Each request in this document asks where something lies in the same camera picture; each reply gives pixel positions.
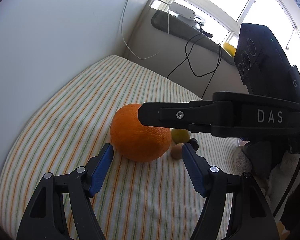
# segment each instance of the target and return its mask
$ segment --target orange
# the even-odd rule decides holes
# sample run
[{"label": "orange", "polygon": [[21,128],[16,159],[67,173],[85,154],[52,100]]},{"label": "orange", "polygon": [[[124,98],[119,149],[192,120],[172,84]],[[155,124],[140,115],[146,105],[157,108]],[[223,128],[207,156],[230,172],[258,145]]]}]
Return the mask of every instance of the orange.
[{"label": "orange", "polygon": [[138,120],[140,104],[120,108],[110,126],[112,144],[124,157],[135,162],[150,162],[170,147],[169,128],[143,126]]}]

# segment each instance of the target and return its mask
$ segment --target striped tablecloth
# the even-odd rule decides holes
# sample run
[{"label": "striped tablecloth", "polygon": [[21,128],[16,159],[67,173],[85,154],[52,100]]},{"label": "striped tablecloth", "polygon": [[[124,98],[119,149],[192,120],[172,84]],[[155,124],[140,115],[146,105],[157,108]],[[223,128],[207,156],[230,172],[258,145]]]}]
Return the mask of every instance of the striped tablecloth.
[{"label": "striped tablecloth", "polygon": [[[199,98],[168,79],[118,56],[109,56],[71,80],[30,119],[5,162],[0,178],[0,224],[16,238],[26,205],[41,177],[70,173],[111,142],[114,113],[130,103],[188,102]],[[234,138],[192,134],[198,154],[234,173]],[[182,161],[170,149],[150,163],[135,163],[116,151],[103,187],[91,200],[106,239],[188,239],[203,207]],[[226,233],[227,196],[219,238]],[[68,195],[65,213],[77,239]]]}]

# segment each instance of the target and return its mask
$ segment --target das logo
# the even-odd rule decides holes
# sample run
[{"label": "das logo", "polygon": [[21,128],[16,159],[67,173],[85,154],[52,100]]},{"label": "das logo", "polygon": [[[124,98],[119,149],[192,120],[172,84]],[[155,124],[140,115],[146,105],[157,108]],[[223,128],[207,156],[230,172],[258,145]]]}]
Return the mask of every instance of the das logo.
[{"label": "das logo", "polygon": [[268,123],[282,123],[282,111],[264,111],[258,109],[258,122],[268,122]]}]

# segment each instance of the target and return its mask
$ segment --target camera lens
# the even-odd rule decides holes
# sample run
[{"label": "camera lens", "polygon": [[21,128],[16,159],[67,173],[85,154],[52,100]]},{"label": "camera lens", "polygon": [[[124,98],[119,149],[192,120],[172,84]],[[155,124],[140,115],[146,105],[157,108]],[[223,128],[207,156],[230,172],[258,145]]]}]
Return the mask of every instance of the camera lens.
[{"label": "camera lens", "polygon": [[250,54],[252,56],[255,56],[257,51],[256,51],[256,46],[254,45],[252,39],[247,39],[247,46]]},{"label": "camera lens", "polygon": [[245,66],[245,68],[250,69],[251,63],[250,63],[250,59],[249,59],[248,54],[245,51],[243,51],[241,53],[241,57],[242,57],[242,62],[243,62],[243,65]]},{"label": "camera lens", "polygon": [[242,67],[241,63],[238,64],[238,69],[239,69],[240,75],[243,76],[244,75],[244,70],[243,70],[243,67]]}]

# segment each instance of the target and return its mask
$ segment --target white cable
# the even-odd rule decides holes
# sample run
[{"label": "white cable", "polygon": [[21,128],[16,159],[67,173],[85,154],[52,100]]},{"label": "white cable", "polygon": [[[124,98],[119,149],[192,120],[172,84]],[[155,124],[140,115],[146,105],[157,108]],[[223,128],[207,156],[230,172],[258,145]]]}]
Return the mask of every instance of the white cable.
[{"label": "white cable", "polygon": [[164,1],[161,1],[161,0],[152,0],[152,2],[149,4],[149,7],[154,3],[154,1],[160,1],[160,2],[165,3],[166,5],[168,5],[168,7],[170,7],[170,4],[168,4]]},{"label": "white cable", "polygon": [[[127,46],[127,48],[131,51],[131,53],[132,53],[133,55],[135,55],[138,59],[141,59],[141,60],[143,60],[143,59],[148,59],[148,58],[151,58],[151,57],[157,55],[159,52],[162,51],[162,49],[160,49],[156,54],[154,54],[154,55],[152,55],[152,56],[150,56],[150,57],[140,58],[140,57],[138,57],[138,56],[137,56],[137,55],[129,48],[128,44],[127,44],[126,41],[124,40],[123,32],[122,32],[122,25],[123,25],[123,18],[124,18],[124,13],[125,13],[126,8],[127,8],[127,4],[128,4],[128,0],[126,0],[126,2],[125,2],[125,4],[124,4],[123,12],[122,12],[122,20],[121,20],[121,36],[122,36],[122,39],[123,39],[124,44],[125,44],[125,45]],[[167,35],[167,37],[169,38],[169,11],[170,11],[170,5],[169,5],[169,4],[167,4],[167,5],[168,5],[168,35]]]}]

